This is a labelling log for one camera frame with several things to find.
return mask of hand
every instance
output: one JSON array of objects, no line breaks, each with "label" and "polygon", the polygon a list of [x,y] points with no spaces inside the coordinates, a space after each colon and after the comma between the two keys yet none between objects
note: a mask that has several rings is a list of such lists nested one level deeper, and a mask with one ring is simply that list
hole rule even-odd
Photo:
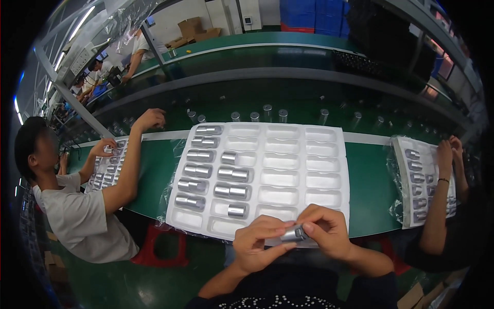
[{"label": "hand", "polygon": [[150,108],[137,118],[131,130],[146,131],[150,128],[163,128],[165,125],[165,111],[159,108]]},{"label": "hand", "polygon": [[67,168],[67,158],[69,157],[69,154],[67,152],[62,153],[60,156],[60,168]]},{"label": "hand", "polygon": [[461,145],[461,140],[458,137],[451,135],[450,144],[454,162],[457,164],[463,163],[463,147]]},{"label": "hand", "polygon": [[352,244],[348,239],[345,216],[342,212],[310,204],[297,219],[305,233],[321,251],[332,259],[346,260]]},{"label": "hand", "polygon": [[113,138],[103,138],[101,139],[89,152],[90,155],[97,157],[112,157],[112,152],[105,152],[105,146],[110,146],[113,149],[117,148],[117,142]]},{"label": "hand", "polygon": [[442,140],[437,147],[437,165],[439,166],[439,178],[450,180],[453,163],[453,152],[450,142]]},{"label": "hand", "polygon": [[294,222],[283,222],[274,217],[261,215],[249,226],[239,228],[235,232],[233,241],[236,253],[233,264],[245,275],[265,269],[277,257],[295,248],[296,243],[284,243],[264,250],[264,240],[282,236],[285,228],[293,224]]}]

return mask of white t-shirt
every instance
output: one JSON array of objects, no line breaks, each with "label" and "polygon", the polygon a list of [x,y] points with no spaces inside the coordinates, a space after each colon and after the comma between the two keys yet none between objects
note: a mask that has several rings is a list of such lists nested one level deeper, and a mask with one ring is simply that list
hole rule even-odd
[{"label": "white t-shirt", "polygon": [[125,261],[139,252],[115,215],[105,213],[101,190],[80,192],[81,176],[57,176],[61,190],[43,190],[41,199],[53,233],[75,256],[90,263]]},{"label": "white t-shirt", "polygon": [[[168,51],[168,48],[166,48],[166,46],[162,42],[160,42],[156,39],[155,39],[155,42],[156,42],[156,47],[158,48],[157,52],[165,53]],[[132,54],[134,55],[140,49],[147,50],[147,52],[145,52],[144,55],[142,55],[142,61],[154,58],[154,54],[151,51],[151,49],[149,48],[149,44],[146,41],[144,34],[142,34],[142,33],[138,37],[136,37],[134,40],[134,48],[132,50]]]}]

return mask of plastic stool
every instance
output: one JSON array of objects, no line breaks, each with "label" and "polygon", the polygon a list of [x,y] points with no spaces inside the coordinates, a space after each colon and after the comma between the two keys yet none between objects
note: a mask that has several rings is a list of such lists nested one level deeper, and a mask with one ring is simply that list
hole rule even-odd
[{"label": "plastic stool", "polygon": [[[160,260],[154,254],[154,244],[156,238],[161,234],[178,234],[178,254],[174,259]],[[146,240],[139,253],[130,259],[134,264],[151,266],[151,267],[174,267],[187,266],[189,260],[185,257],[185,237],[187,235],[174,230],[161,231],[155,228],[153,223],[148,226]]]}]

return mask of white plastic tray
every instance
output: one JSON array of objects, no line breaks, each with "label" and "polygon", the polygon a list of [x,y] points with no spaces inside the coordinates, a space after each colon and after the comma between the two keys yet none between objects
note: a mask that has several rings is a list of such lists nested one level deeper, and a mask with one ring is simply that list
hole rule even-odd
[{"label": "white plastic tray", "polygon": [[[198,126],[221,126],[218,147],[211,163],[188,162],[187,152],[195,149],[191,140]],[[218,179],[221,155],[225,150],[238,153],[236,167],[249,169],[249,181],[241,184]],[[212,166],[209,179],[183,174],[187,163]],[[197,211],[175,204],[181,192],[177,183],[181,178],[206,180],[203,197],[206,206]],[[217,197],[213,189],[218,182],[245,185],[249,188],[246,200]],[[176,228],[205,236],[233,240],[238,228],[249,225],[259,215],[277,217],[283,221],[295,220],[311,203],[341,211],[347,228],[350,220],[350,184],[345,143],[341,128],[271,123],[203,123],[192,127],[175,174],[170,194],[166,223]],[[247,204],[244,219],[228,217],[229,204]],[[267,242],[279,243],[279,239]],[[316,247],[312,240],[299,243],[299,247]]]},{"label": "white plastic tray", "polygon": [[[428,186],[436,186],[439,176],[439,169],[437,166],[436,159],[436,145],[428,144],[423,141],[411,139],[409,137],[399,136],[393,139],[393,146],[395,149],[396,158],[398,161],[398,167],[400,169],[402,190],[404,192],[403,196],[403,229],[412,228],[416,226],[424,225],[425,220],[415,221],[414,213],[425,212],[427,213],[430,203],[432,202],[432,195],[429,195],[427,191]],[[420,153],[420,159],[413,160],[419,161],[422,164],[422,171],[415,172],[411,171],[408,162],[411,161],[407,158],[405,151],[407,149],[416,150]],[[425,181],[423,183],[412,183],[410,174],[420,173],[425,176]],[[433,177],[432,181],[428,181],[427,175]],[[422,193],[418,195],[413,194],[413,186],[420,186]],[[414,199],[425,199],[427,200],[427,205],[423,209],[414,210],[413,200]],[[447,197],[447,210],[446,217],[452,217],[456,213],[456,188],[454,174],[452,173],[450,179],[450,186],[448,189]]]}]

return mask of person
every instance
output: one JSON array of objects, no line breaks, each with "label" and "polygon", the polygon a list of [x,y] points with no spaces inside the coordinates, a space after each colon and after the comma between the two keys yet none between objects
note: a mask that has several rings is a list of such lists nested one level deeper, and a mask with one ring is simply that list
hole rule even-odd
[{"label": "person", "polygon": [[265,239],[283,235],[295,222],[261,215],[236,231],[233,262],[209,280],[185,308],[397,307],[393,262],[381,252],[352,244],[341,212],[311,204],[296,223],[303,225],[324,255],[361,274],[354,279],[346,302],[336,296],[338,275],[334,271],[276,263],[296,243],[266,249]]},{"label": "person", "polygon": [[[487,222],[490,208],[480,187],[468,187],[462,153],[456,136],[439,143],[439,176],[424,225],[390,235],[394,251],[412,267],[427,272],[454,271],[470,266],[482,253],[491,226]],[[446,219],[453,163],[459,205],[456,214]]]},{"label": "person", "polygon": [[75,256],[91,263],[129,260],[144,243],[147,225],[135,234],[139,239],[134,238],[128,230],[132,224],[127,222],[125,226],[114,213],[136,197],[142,133],[150,128],[162,128],[164,113],[161,109],[148,109],[136,120],[130,130],[118,183],[87,194],[80,192],[80,186],[91,177],[96,156],[112,156],[105,148],[117,147],[113,139],[100,140],[78,173],[57,177],[53,170],[58,160],[55,132],[40,117],[28,118],[19,129],[14,142],[17,169],[26,180],[38,184],[53,233]]},{"label": "person", "polygon": [[[67,174],[68,157],[69,154],[67,152],[62,153],[62,155],[60,156],[60,168],[58,169],[57,176],[64,176]],[[36,183],[36,181],[34,180],[30,180],[29,185],[31,185],[31,191],[34,195],[34,200],[40,207],[41,211],[46,214],[46,209],[44,207],[43,200],[41,199],[40,186],[38,186],[38,183]]]},{"label": "person", "polygon": [[[159,53],[164,53],[168,50],[168,48],[166,48],[165,45],[161,42],[157,42],[156,45],[158,47],[157,52]],[[141,29],[137,30],[137,32],[135,33],[134,48],[132,50],[130,66],[128,69],[128,73],[122,77],[122,83],[126,83],[132,78],[135,71],[137,70],[137,67],[139,67],[141,61],[146,61],[154,57],[155,56],[151,51],[149,44],[146,41],[146,38],[142,34],[142,30]]]}]

